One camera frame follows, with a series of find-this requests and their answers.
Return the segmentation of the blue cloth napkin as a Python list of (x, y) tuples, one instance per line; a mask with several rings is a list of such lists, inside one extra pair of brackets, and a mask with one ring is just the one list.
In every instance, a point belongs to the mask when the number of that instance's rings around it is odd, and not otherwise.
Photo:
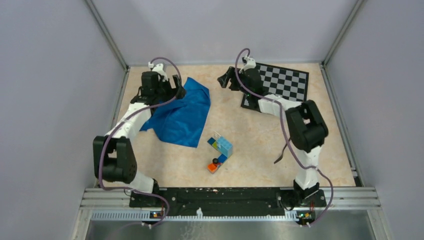
[(210, 91), (191, 77), (183, 87), (185, 96), (158, 107), (140, 131), (152, 129), (162, 142), (196, 148), (211, 107)]

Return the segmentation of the colourful toy brick assembly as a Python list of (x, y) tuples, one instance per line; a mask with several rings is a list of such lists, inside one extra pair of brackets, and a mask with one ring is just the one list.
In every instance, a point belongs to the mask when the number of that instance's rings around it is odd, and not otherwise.
[(208, 171), (214, 174), (233, 155), (233, 144), (216, 131), (207, 143), (220, 154), (207, 166)]

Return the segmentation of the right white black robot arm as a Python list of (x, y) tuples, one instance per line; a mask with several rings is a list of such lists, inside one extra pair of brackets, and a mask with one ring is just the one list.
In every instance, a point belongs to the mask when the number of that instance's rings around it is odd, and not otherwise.
[(328, 127), (313, 100), (307, 100), (305, 72), (257, 63), (242, 57), (242, 68), (230, 66), (217, 78), (222, 88), (240, 91), (253, 110), (279, 117), (288, 129), (285, 150), (295, 153), (300, 166), (293, 181), (293, 200), (307, 206), (319, 190), (317, 166)]

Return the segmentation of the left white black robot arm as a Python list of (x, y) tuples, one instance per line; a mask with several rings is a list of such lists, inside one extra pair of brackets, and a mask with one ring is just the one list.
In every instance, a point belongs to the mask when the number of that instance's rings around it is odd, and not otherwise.
[(123, 117), (106, 134), (96, 136), (92, 147), (94, 175), (101, 187), (104, 181), (121, 183), (122, 189), (141, 193), (141, 200), (154, 207), (161, 194), (154, 189), (155, 179), (138, 170), (132, 140), (157, 108), (182, 99), (186, 90), (179, 71), (168, 77), (163, 63), (149, 62), (148, 67)]

